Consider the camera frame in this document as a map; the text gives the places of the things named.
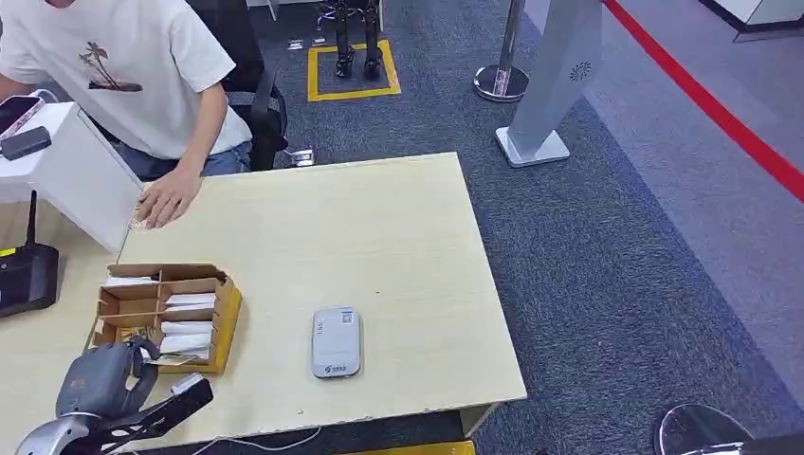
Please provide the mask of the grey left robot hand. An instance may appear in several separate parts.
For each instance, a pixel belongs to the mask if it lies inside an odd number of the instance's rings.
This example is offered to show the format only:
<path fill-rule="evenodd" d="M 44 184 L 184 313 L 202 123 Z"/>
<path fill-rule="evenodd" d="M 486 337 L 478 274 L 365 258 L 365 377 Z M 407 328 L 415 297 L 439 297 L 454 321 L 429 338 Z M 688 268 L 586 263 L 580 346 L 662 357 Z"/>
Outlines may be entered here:
<path fill-rule="evenodd" d="M 67 371 L 56 415 L 83 412 L 117 420 L 139 411 L 158 376 L 158 367 L 145 362 L 143 353 L 151 359 L 161 356 L 158 347 L 141 336 L 85 351 Z"/>

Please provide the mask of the person's left hand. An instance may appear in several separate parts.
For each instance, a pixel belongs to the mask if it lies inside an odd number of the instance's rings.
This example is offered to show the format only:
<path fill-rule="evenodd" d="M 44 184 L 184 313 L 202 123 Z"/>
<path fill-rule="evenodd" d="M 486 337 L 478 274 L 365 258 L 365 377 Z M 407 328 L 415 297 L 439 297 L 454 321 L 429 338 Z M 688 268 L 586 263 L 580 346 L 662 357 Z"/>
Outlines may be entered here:
<path fill-rule="evenodd" d="M 148 229 L 165 227 L 186 212 L 201 185 L 199 170 L 177 167 L 153 182 L 141 195 L 135 220 Z"/>

